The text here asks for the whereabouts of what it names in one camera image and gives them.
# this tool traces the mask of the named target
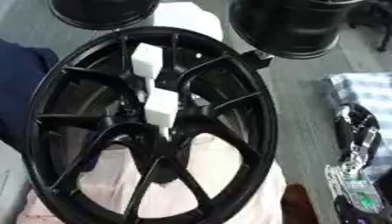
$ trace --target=black alloy wheel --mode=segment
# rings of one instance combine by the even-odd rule
[[[180,95],[171,141],[144,119],[144,80],[133,74],[130,59],[140,43],[164,49],[157,87]],[[186,169],[189,144],[202,133],[234,146],[242,160],[213,198]],[[129,148],[142,175],[124,213],[93,202],[77,184],[112,144]],[[265,180],[276,146],[270,93],[239,53],[193,31],[144,27],[86,43],[49,72],[31,101],[24,162],[38,196],[65,223],[207,224],[227,221],[245,206]],[[167,180],[159,179],[165,175]],[[173,179],[189,188],[198,206],[171,217],[139,217],[147,188]]]

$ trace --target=pink fabric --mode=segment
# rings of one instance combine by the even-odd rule
[[[210,197],[218,194],[232,179],[241,164],[241,156],[230,145],[213,136],[198,136],[192,143],[188,171]],[[122,213],[135,189],[140,174],[128,149],[105,150],[93,171],[80,179],[81,190],[107,209]],[[251,201],[228,224],[281,224],[280,200],[285,180],[274,163],[268,177]],[[139,216],[157,218],[180,214],[197,206],[196,199],[179,180],[168,185],[151,185],[144,196]],[[60,224],[34,192],[19,215],[17,224]]]

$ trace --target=white plastic block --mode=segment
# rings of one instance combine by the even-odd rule
[[[161,47],[140,44],[132,54],[134,73],[140,77],[155,80],[164,64]]]
[[[144,106],[147,123],[160,128],[171,128],[179,110],[179,94],[161,88],[153,88]]]

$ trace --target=checkered cloth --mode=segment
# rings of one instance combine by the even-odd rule
[[[380,124],[382,142],[365,173],[376,181],[392,168],[392,73],[341,73],[325,79],[327,96],[337,108],[356,102],[372,112]]]

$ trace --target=gray carpet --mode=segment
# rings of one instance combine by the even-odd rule
[[[250,48],[229,25],[228,1],[195,2],[220,18],[227,44],[240,52]],[[2,0],[0,4],[1,39],[50,47],[63,57],[88,41],[92,34],[58,21],[47,9],[46,0]],[[319,81],[326,74],[392,69],[391,53],[374,50],[378,34],[367,28],[345,28],[339,45],[326,56],[301,61],[275,59],[270,68],[260,71],[279,114],[276,158],[288,181],[306,186],[320,223],[337,223],[324,167],[337,160],[339,151],[334,141],[333,112],[323,98]]]

